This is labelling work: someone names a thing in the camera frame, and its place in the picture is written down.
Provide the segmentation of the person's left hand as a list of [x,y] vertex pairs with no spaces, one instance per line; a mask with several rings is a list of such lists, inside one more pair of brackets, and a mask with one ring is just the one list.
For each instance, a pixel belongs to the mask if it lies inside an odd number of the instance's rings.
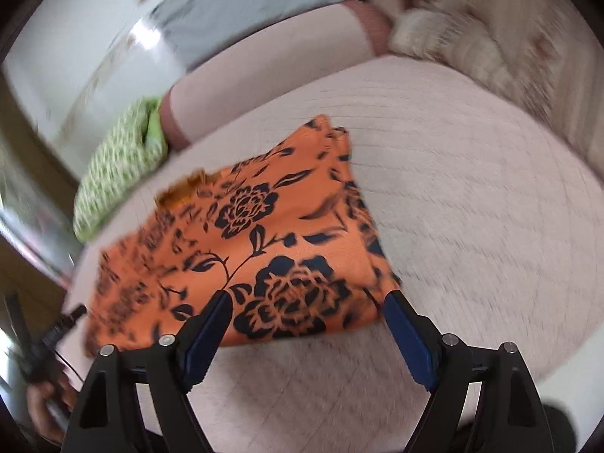
[[48,408],[49,401],[53,396],[59,395],[66,408],[73,411],[78,392],[73,388],[69,378],[64,373],[59,375],[57,383],[59,384],[58,391],[55,391],[55,386],[48,381],[28,385],[27,401],[28,411],[36,433],[49,442],[60,445],[65,437],[65,432],[51,415]]

